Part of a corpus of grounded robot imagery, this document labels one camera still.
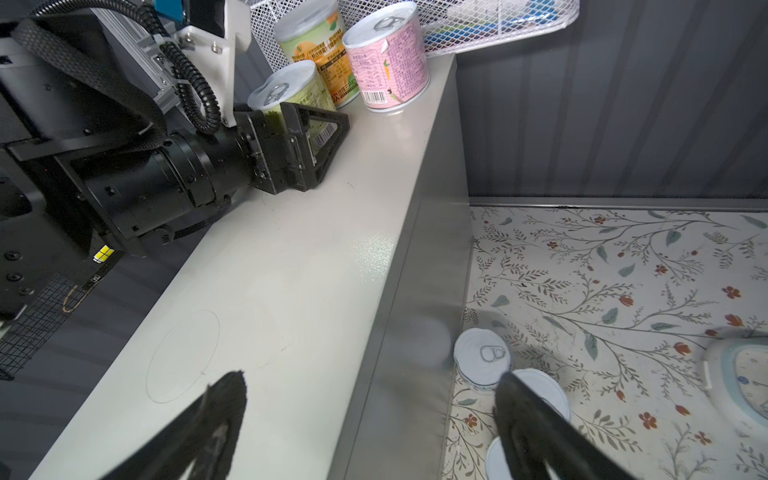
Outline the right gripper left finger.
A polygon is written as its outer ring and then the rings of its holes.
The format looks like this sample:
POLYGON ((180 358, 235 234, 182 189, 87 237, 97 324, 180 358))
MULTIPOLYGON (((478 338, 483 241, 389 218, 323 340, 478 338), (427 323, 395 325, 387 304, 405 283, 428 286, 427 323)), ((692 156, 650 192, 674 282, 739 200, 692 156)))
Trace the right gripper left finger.
POLYGON ((242 371, 206 387, 173 421, 106 479, 225 479, 247 405, 242 371))

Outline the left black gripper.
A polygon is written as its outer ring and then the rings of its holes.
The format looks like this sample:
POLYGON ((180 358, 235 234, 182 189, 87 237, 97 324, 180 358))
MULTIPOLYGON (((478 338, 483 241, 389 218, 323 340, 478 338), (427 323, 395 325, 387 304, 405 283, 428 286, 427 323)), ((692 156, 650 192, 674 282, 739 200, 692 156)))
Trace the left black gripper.
POLYGON ((313 106, 280 104, 284 137, 261 111, 235 111, 237 130, 253 169, 250 185, 268 194, 306 192, 325 178, 350 132, 347 114, 313 106))

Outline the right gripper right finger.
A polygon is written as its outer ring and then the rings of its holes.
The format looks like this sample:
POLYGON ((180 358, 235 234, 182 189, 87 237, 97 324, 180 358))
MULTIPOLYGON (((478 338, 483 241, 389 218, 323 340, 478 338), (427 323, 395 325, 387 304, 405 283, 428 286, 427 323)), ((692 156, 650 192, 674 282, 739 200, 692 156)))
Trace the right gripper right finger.
POLYGON ((512 373, 500 378, 494 418, 514 479, 548 479, 550 471, 560 479, 631 477, 512 373))

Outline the green labelled can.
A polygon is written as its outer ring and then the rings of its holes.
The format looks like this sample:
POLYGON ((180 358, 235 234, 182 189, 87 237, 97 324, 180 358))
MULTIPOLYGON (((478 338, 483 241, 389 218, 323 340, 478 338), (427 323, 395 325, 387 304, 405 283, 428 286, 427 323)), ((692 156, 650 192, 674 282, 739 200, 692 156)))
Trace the green labelled can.
POLYGON ((270 129, 277 133, 285 132, 285 120, 280 107, 284 102, 336 111, 316 64, 311 60, 290 64, 273 73, 247 99, 247 105, 252 110, 262 111, 270 129))

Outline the yellow orange labelled can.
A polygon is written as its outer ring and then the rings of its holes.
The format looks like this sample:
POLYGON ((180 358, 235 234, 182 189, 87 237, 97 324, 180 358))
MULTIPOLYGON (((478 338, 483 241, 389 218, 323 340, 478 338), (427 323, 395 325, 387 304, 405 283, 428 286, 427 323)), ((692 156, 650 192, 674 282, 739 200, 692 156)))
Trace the yellow orange labelled can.
POLYGON ((303 1, 276 22, 273 32, 290 63, 315 63, 337 108, 359 94, 342 42, 346 27, 337 1, 303 1))

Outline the pink labelled can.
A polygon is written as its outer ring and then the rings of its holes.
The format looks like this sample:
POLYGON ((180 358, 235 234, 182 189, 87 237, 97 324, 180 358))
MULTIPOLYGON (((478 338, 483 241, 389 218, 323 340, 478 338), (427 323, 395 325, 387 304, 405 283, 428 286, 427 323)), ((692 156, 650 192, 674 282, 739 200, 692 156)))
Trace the pink labelled can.
POLYGON ((398 110, 430 83, 418 7, 403 1, 361 19, 342 37, 365 106, 398 110))

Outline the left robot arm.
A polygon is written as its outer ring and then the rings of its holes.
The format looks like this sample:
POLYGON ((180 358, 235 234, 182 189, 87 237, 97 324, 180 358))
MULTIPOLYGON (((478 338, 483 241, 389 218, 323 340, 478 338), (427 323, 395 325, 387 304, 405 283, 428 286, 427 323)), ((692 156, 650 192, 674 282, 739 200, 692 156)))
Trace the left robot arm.
POLYGON ((277 104, 272 121, 233 101, 235 55, 251 41, 240 1, 47 1, 1 23, 1 320, 26 316, 52 278, 142 255, 172 222, 217 216, 250 186, 276 195, 324 178, 350 130, 332 107, 277 104), (120 71, 97 18, 117 13, 157 48, 192 125, 172 132, 120 71))

